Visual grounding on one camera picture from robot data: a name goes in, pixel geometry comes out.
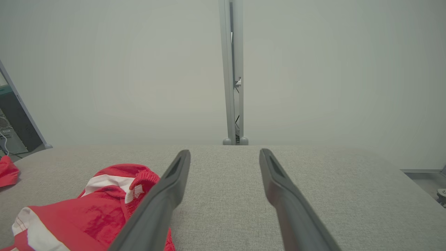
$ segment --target white backdrop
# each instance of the white backdrop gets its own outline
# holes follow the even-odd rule
[[[227,137],[217,1],[2,0],[0,59],[53,146]]]
[[[353,146],[443,168],[445,13],[442,0],[245,0],[249,144]]]

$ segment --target gray tabletop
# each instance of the gray tabletop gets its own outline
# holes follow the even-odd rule
[[[147,165],[162,175],[191,152],[183,202],[171,228],[177,250],[283,250],[261,182],[262,146],[82,146],[16,162],[19,182],[0,189],[0,247],[13,243],[22,207],[75,198],[100,169]],[[446,211],[397,167],[362,150],[268,146],[344,251],[445,250]]]

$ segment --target floor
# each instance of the floor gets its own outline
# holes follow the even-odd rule
[[[13,162],[16,162],[16,161],[18,161],[18,160],[21,159],[21,158],[24,158],[24,157],[26,157],[26,156],[29,156],[29,155],[31,155],[31,154],[33,154],[33,153],[36,153],[36,152],[38,152],[38,151],[41,151],[41,150],[45,150],[45,146],[44,146],[43,144],[41,144],[40,146],[38,146],[38,147],[37,147],[36,149],[34,149],[34,151],[32,151],[32,152],[20,153],[20,154],[17,154],[17,155],[10,154],[9,157],[11,158],[11,160],[12,160]]]
[[[446,189],[446,177],[439,172],[407,172],[405,174],[435,200],[438,199],[437,189]]]

